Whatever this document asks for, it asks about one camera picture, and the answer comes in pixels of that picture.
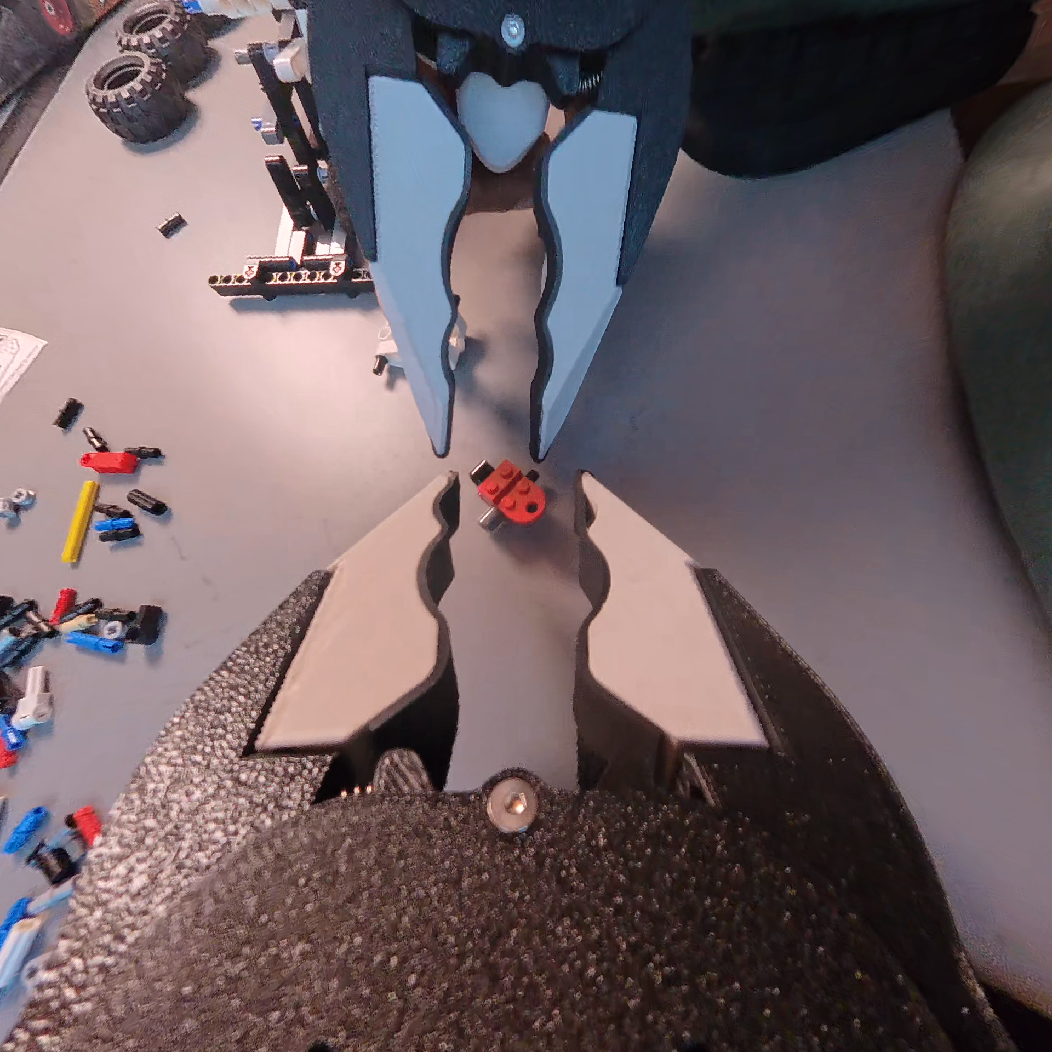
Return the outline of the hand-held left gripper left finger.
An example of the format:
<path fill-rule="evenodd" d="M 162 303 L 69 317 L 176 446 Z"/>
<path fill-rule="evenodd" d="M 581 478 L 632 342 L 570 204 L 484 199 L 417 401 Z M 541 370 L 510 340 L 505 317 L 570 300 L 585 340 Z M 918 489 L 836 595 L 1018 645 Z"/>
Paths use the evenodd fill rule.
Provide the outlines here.
<path fill-rule="evenodd" d="M 256 730 L 257 753 L 369 746 L 449 761 L 459 691 L 439 604 L 454 581 L 456 472 L 337 559 Z"/>

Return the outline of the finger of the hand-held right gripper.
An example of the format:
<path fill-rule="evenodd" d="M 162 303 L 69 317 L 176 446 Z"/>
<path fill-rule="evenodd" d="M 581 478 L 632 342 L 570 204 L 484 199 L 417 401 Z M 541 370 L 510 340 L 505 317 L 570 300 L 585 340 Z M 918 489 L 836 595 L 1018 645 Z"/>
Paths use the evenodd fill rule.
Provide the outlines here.
<path fill-rule="evenodd" d="M 530 451 L 538 462 L 566 421 L 622 295 L 618 274 L 636 137 L 633 116 L 583 112 L 541 164 L 535 211 L 546 267 L 530 394 Z"/>
<path fill-rule="evenodd" d="M 368 101 L 375 288 L 434 454 L 447 456 L 454 401 L 448 342 L 458 317 L 450 259 L 467 204 L 470 147 L 421 81 L 373 76 Z"/>

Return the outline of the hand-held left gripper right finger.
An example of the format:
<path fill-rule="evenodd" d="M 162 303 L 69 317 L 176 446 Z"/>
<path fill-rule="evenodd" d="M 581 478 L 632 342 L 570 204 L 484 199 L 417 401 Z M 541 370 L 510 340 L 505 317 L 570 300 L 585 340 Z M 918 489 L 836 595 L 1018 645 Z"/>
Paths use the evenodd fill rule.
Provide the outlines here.
<path fill-rule="evenodd" d="M 687 748 L 767 749 L 704 595 L 700 567 L 594 476 L 575 483 L 580 583 L 574 719 L 606 762 L 676 762 Z"/>

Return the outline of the red toy brick piece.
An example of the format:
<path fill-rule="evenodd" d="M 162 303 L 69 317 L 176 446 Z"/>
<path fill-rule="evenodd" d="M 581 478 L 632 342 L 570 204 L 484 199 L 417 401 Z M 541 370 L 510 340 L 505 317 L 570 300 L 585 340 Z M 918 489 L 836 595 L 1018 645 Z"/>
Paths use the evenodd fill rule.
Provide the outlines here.
<path fill-rule="evenodd" d="M 506 523 L 531 525 L 545 513 L 546 494 L 538 482 L 535 469 L 523 472 L 507 459 L 497 466 L 483 460 L 469 477 L 480 499 L 487 505 L 479 525 L 490 533 Z"/>

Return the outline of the pile of small toy bricks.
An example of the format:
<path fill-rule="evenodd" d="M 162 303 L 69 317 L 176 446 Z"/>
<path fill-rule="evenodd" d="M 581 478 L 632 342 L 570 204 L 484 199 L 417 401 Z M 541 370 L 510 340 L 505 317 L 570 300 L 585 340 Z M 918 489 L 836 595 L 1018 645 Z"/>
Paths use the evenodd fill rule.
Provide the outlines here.
<path fill-rule="evenodd" d="M 162 461 L 163 450 L 153 446 L 112 448 L 92 426 L 82 433 L 87 451 L 79 464 L 90 472 L 73 510 L 61 561 L 78 565 L 88 538 L 123 547 L 140 540 L 136 512 L 167 519 L 169 505 L 139 488 L 125 493 L 122 503 L 100 497 L 98 477 L 136 476 L 143 463 Z M 2 596 L 1 605 L 1 766 L 15 767 L 31 743 L 31 734 L 50 726 L 55 717 L 52 677 L 46 666 L 32 664 L 41 646 L 57 641 L 75 650 L 102 656 L 122 654 L 138 646 L 158 643 L 166 620 L 156 604 L 113 606 L 102 598 L 80 598 L 75 588 L 61 589 L 47 612 L 32 598 Z M 76 878 L 96 839 L 102 820 L 92 805 L 74 809 L 56 834 L 46 836 L 52 820 L 45 805 L 28 808 L 2 832 L 2 859 L 23 861 L 45 881 L 42 892 L 15 901 L 2 917 L 2 990 L 21 982 L 31 964 L 33 945 L 48 914 L 67 901 Z"/>

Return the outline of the person's right forearm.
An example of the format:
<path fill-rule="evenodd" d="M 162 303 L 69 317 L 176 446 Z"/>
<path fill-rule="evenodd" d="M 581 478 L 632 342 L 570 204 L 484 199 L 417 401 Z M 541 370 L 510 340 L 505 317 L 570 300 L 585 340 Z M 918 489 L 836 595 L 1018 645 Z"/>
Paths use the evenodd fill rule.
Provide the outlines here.
<path fill-rule="evenodd" d="M 681 148 L 739 178 L 818 165 L 992 87 L 1029 42 L 1033 7 L 951 2 L 704 33 Z"/>

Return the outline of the grey desk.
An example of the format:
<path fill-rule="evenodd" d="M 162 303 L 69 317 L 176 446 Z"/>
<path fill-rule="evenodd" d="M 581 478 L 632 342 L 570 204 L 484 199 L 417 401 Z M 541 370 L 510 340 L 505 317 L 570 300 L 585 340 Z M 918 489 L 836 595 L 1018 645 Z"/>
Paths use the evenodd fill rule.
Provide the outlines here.
<path fill-rule="evenodd" d="M 441 602 L 460 719 L 450 788 L 524 767 L 572 787 L 572 483 L 598 480 L 717 568 L 829 686 L 885 758 L 940 865 L 988 982 L 1050 999 L 1050 641 L 965 429 L 940 309 L 940 229 L 960 155 L 938 113 L 798 175 L 740 182 L 680 157 L 638 270 L 541 466 L 533 529 L 477 525 L 482 458 L 529 459 L 542 243 L 533 213 L 466 217 L 454 292 L 469 344 L 453 445 L 432 456 L 400 378 L 371 372 L 375 299 L 229 301 L 207 286 L 275 243 L 280 202 L 250 121 L 263 110 L 215 44 L 193 120 L 132 148 L 92 114 L 97 28 L 2 183 L 2 326 L 46 348 L 2 404 L 2 592 L 160 605 L 156 648 L 57 641 L 38 660 L 56 714 L 2 772 L 8 822 L 105 812 L 175 711 L 300 582 L 434 476 L 462 481 Z M 157 230 L 179 213 L 170 239 Z M 140 540 L 61 561 L 90 472 L 153 446 Z"/>

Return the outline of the toy vehicle chassis build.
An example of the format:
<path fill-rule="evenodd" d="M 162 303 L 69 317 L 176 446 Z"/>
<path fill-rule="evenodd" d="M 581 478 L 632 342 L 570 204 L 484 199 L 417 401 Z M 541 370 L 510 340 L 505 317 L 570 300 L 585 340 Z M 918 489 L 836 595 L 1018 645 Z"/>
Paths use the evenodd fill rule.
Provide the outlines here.
<path fill-rule="evenodd" d="M 312 92 L 305 1 L 184 2 L 200 19 L 244 19 L 271 14 L 278 37 L 236 53 L 250 66 L 270 103 L 270 118 L 252 121 L 272 147 L 286 146 L 291 156 L 274 151 L 265 167 L 281 200 L 282 210 L 274 250 L 249 256 L 242 269 L 211 275 L 208 285 L 228 299 L 272 301 L 283 296 L 375 292 L 368 263 L 345 214 L 335 184 L 329 153 L 322 136 Z"/>

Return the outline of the black toy tyre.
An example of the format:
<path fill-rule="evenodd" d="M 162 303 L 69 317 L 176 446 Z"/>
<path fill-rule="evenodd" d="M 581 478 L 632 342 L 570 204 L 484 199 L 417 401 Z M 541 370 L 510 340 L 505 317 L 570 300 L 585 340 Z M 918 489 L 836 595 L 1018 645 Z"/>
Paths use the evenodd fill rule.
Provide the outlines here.
<path fill-rule="evenodd" d="M 167 64 L 139 50 L 101 65 L 87 79 L 85 93 L 103 125 L 130 143 L 160 141 L 191 114 L 191 102 Z"/>
<path fill-rule="evenodd" d="M 124 15 L 117 31 L 117 46 L 158 59 L 173 77 L 189 84 L 207 70 L 211 60 L 207 37 L 181 2 L 143 2 Z"/>

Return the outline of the toy set cardboard box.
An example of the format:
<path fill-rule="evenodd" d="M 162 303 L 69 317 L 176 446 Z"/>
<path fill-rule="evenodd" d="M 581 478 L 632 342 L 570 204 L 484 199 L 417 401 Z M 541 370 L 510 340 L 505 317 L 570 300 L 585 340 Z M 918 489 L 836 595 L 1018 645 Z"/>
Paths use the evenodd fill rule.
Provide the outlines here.
<path fill-rule="evenodd" d="M 85 38 L 117 1 L 1 3 L 1 175 L 70 69 Z"/>

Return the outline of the printed instruction sheet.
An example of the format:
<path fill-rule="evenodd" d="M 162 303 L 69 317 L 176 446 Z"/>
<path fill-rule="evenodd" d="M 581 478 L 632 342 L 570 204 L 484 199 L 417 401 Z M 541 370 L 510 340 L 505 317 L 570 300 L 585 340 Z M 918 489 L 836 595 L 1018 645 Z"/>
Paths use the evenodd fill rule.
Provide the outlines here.
<path fill-rule="evenodd" d="M 47 345 L 39 336 L 22 333 L 18 330 L 1 328 L 1 389 L 3 401 L 11 393 L 21 377 L 31 368 L 33 361 Z"/>

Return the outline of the green sweatshirt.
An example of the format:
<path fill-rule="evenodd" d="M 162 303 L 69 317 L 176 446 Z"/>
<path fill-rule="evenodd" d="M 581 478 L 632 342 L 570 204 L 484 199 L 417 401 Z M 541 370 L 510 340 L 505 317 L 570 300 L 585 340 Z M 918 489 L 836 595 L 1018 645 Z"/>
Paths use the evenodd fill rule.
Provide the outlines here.
<path fill-rule="evenodd" d="M 1045 612 L 1051 588 L 1050 115 L 1020 106 L 972 151 L 949 215 L 946 301 L 982 463 Z"/>

